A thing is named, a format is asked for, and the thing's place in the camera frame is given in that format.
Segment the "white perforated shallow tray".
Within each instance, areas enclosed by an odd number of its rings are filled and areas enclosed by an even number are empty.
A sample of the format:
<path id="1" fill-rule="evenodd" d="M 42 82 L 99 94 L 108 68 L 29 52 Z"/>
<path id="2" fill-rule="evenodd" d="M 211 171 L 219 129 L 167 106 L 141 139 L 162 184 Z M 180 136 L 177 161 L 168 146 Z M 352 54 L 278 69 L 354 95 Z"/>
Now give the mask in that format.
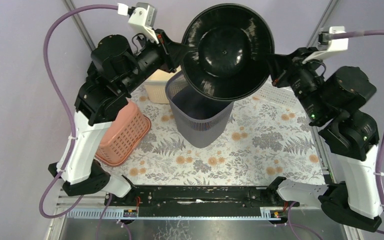
<path id="1" fill-rule="evenodd" d="M 266 81 L 254 95 L 292 110 L 304 110 L 290 87 L 277 88 L 272 86 L 270 80 Z"/>

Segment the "black plastic bucket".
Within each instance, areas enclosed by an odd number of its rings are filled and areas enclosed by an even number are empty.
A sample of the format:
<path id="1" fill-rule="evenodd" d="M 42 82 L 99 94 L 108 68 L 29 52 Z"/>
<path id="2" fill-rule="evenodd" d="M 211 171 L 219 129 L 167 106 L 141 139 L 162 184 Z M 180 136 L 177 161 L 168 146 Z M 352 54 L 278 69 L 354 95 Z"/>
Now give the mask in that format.
<path id="1" fill-rule="evenodd" d="M 203 96 L 234 102 L 255 93 L 269 78 L 267 57 L 275 43 L 267 22 L 251 8 L 222 3 L 199 13 L 182 38 L 188 46 L 181 69 Z"/>

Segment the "grey slatted waste bin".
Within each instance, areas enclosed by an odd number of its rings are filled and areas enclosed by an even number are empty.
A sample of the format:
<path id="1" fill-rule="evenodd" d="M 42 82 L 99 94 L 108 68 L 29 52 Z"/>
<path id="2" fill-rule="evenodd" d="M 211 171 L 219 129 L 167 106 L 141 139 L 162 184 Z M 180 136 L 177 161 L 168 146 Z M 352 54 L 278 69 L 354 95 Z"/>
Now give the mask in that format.
<path id="1" fill-rule="evenodd" d="M 234 103 L 210 99 L 197 92 L 180 70 L 165 86 L 179 133 L 194 147 L 205 148 L 225 130 Z"/>

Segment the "pink perforated plastic basket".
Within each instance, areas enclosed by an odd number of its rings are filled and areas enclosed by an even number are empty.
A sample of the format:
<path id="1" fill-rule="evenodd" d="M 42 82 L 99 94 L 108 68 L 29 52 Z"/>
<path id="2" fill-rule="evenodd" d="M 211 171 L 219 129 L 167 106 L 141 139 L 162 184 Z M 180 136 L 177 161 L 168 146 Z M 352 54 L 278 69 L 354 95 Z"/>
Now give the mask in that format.
<path id="1" fill-rule="evenodd" d="M 151 120 L 131 100 L 119 112 L 104 134 L 95 158 L 102 163 L 116 167 L 123 164 L 148 134 Z"/>

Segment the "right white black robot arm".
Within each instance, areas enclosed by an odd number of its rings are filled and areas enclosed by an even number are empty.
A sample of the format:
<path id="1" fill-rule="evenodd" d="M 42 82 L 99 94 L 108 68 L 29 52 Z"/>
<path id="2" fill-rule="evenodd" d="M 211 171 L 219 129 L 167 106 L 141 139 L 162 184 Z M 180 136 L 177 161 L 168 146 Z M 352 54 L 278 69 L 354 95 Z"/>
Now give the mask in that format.
<path id="1" fill-rule="evenodd" d="M 267 201 L 284 201 L 320 208 L 333 221 L 375 232 L 381 225 L 384 192 L 377 188 L 375 171 L 379 131 L 376 121 L 361 107 L 376 93 L 368 76 L 355 66 L 342 66 L 329 78 L 318 75 L 317 50 L 301 47 L 291 54 L 266 57 L 272 85 L 290 87 L 319 135 L 335 154 L 344 181 L 314 185 L 277 177 L 269 186 Z"/>

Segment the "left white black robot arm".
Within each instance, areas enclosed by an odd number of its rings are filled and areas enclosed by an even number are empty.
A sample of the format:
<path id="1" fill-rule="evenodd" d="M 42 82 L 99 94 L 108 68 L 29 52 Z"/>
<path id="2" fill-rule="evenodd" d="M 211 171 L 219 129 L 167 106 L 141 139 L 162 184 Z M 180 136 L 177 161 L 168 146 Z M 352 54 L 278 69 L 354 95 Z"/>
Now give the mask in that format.
<path id="1" fill-rule="evenodd" d="M 131 183 L 103 170 L 95 153 L 132 92 L 157 70 L 175 72 L 189 51 L 188 45 L 172 41 L 161 29 L 156 35 L 155 42 L 144 38 L 137 53 L 118 34 L 104 37 L 91 52 L 87 78 L 74 103 L 74 136 L 67 143 L 66 156 L 48 166 L 53 177 L 64 181 L 67 195 L 102 191 L 115 195 L 124 206 L 134 202 Z"/>

